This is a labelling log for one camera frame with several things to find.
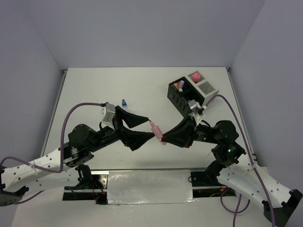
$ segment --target purple object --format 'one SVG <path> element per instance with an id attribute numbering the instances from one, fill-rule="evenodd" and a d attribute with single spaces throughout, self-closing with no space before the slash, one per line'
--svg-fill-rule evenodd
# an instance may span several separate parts
<path id="1" fill-rule="evenodd" d="M 179 83 L 179 88 L 182 88 L 184 85 L 184 80 L 181 80 L 180 83 Z"/>

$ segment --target black cable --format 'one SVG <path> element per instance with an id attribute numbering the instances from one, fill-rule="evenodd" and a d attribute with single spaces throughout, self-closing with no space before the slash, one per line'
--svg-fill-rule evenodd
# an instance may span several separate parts
<path id="1" fill-rule="evenodd" d="M 202 120 L 201 122 L 203 122 L 204 124 L 206 124 L 208 127 L 211 128 L 210 124 L 207 121 Z"/>

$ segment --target gray wall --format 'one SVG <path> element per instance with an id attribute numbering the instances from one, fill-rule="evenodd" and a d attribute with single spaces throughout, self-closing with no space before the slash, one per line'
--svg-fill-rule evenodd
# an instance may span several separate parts
<path id="1" fill-rule="evenodd" d="M 266 0 L 232 65 L 232 81 L 258 159 L 303 192 L 303 1 Z M 303 202 L 290 227 L 303 223 Z"/>
<path id="2" fill-rule="evenodd" d="M 22 0 L 61 68 L 231 66 L 264 0 Z"/>
<path id="3" fill-rule="evenodd" d="M 18 1 L 0 1 L 0 159 L 39 157 L 61 72 Z M 5 166 L 16 165 L 13 162 Z M 0 207 L 11 226 L 15 205 Z"/>

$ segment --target plastic sheet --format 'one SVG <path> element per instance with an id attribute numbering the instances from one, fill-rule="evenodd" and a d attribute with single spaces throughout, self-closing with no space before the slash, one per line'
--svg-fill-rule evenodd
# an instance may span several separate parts
<path id="1" fill-rule="evenodd" d="M 109 172 L 108 204 L 192 202 L 189 170 Z"/>

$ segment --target white table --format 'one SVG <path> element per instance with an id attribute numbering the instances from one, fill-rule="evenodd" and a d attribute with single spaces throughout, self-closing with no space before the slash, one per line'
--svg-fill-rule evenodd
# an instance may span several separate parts
<path id="1" fill-rule="evenodd" d="M 163 132 L 176 126 L 182 116 L 167 99 L 168 84 L 184 75 L 200 71 L 219 88 L 234 107 L 239 110 L 225 68 L 72 68 L 61 91 L 58 106 L 50 128 L 44 154 L 59 147 L 62 122 L 67 112 L 81 102 L 110 102 L 121 104 L 126 99 L 129 110 L 149 117 Z M 73 127 L 80 123 L 98 129 L 100 119 L 98 107 L 80 107 L 67 125 L 65 139 Z M 236 125 L 228 106 L 221 99 L 215 100 L 205 111 L 205 120 L 214 125 L 219 120 L 231 120 Z M 134 128 L 150 131 L 145 123 Z M 242 138 L 237 142 L 244 147 Z M 87 162 L 91 169 L 146 169 L 146 168 L 193 168 L 207 167 L 213 160 L 209 155 L 214 145 L 195 142 L 190 149 L 173 145 L 162 146 L 155 138 L 132 152 L 121 142 L 116 142 Z M 44 192 L 32 201 L 18 205 L 13 226 L 231 226 L 232 214 L 222 208 L 219 198 L 200 198 L 185 204 L 148 205 L 94 205 L 92 201 L 62 201 L 63 188 Z M 234 208 L 237 198 L 224 198 Z M 237 226 L 268 227 L 271 224 L 262 211 L 253 204 L 248 211 L 238 215 Z"/>

